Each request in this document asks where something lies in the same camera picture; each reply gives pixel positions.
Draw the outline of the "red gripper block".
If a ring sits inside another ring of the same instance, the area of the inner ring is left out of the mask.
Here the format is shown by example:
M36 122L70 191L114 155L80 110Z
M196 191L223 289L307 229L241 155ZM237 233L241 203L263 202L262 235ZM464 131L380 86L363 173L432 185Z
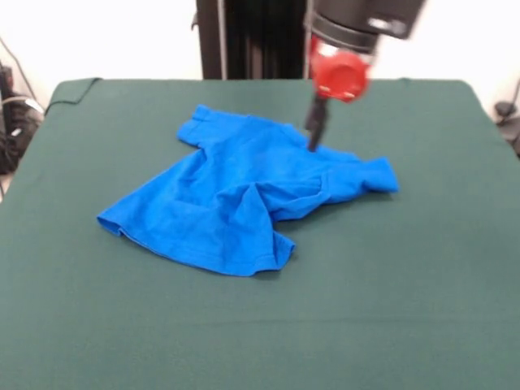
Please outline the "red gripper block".
M309 132L307 149L314 152L323 137L328 120L328 99L353 102L369 85L372 54L360 54L350 49L326 43L317 36L310 40L309 76L315 95L307 116Z

